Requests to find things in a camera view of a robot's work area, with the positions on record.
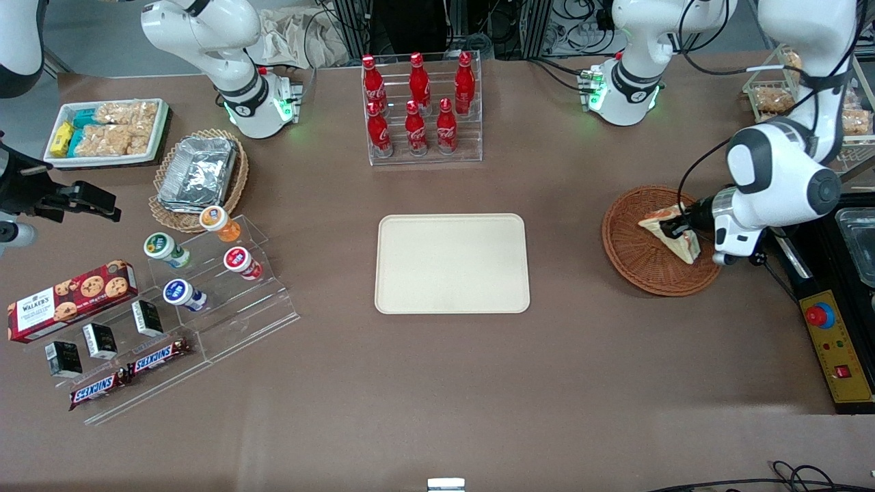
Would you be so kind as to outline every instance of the red glass bottle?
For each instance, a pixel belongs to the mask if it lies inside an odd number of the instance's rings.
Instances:
[[[425,121],[419,114],[419,104],[416,101],[407,101],[407,120],[404,122],[407,129],[407,144],[410,153],[420,157],[429,151],[429,144],[425,141]]]
[[[445,97],[440,100],[440,115],[437,116],[437,149],[440,153],[450,155],[456,151],[459,145],[457,130],[452,102],[449,97]]]
[[[386,84],[383,83],[382,75],[376,68],[374,56],[366,54],[361,57],[361,65],[365,67],[365,76],[362,82],[365,84],[367,102],[376,102],[380,112],[385,114],[389,109],[386,102]]]
[[[367,135],[371,139],[371,145],[374,146],[375,157],[387,158],[392,155],[395,148],[392,146],[392,140],[389,139],[389,126],[380,114],[380,106],[376,102],[367,104]]]
[[[456,113],[465,116],[471,112],[474,101],[474,71],[471,69],[471,54],[462,52],[458,56],[456,70]]]
[[[431,83],[429,75],[423,68],[423,55],[413,53],[410,55],[410,94],[419,105],[419,114],[428,116],[431,114]]]

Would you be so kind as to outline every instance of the small black box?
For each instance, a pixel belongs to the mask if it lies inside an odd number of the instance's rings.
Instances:
[[[116,338],[112,330],[104,325],[89,323],[82,327],[85,334],[85,343],[88,345],[88,354],[95,359],[112,359],[116,356]]]
[[[130,307],[134,311],[134,321],[138,332],[146,336],[159,336],[164,333],[161,328],[161,317],[158,316],[158,308],[154,304],[138,300]]]
[[[49,371],[56,377],[82,376],[82,361],[75,343],[53,341],[45,346],[45,358]]]

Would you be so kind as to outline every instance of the tabletop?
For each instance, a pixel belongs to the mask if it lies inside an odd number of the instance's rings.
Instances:
[[[742,262],[704,292],[666,299],[630,285],[602,249],[617,196],[676,186],[752,123],[737,97],[744,75],[711,77],[675,59],[652,112],[619,128],[582,112],[538,67],[488,61],[483,162],[428,170],[368,165],[360,77],[319,71],[300,124],[242,140],[250,174],[237,211],[270,238],[302,319],[97,427],[59,408],[45,360],[0,345],[4,489],[413,491],[461,476],[475,492],[635,491],[768,476],[777,459],[872,484],[875,419],[831,414],[798,307],[765,270]],[[239,135],[204,76],[60,84],[67,102],[165,99],[170,142],[207,128]],[[164,230],[147,206],[154,172],[55,174],[115,193],[122,221],[24,218],[40,238],[6,251],[0,299],[114,258],[145,271],[143,240]],[[728,182],[719,152],[685,189],[704,196]],[[460,213],[525,221],[529,309],[378,313],[380,219]]]

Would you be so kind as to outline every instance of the blue lid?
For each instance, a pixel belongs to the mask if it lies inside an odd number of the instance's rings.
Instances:
[[[164,299],[171,303],[177,302],[186,295],[187,290],[188,282],[182,278],[171,280],[167,283],[167,286],[164,287]]]

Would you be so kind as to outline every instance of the red switch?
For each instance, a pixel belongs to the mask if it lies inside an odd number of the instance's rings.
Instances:
[[[836,324],[836,315],[829,305],[818,302],[805,310],[805,320],[816,327],[826,330]]]
[[[836,366],[836,377],[839,379],[851,377],[851,369],[848,366]]]

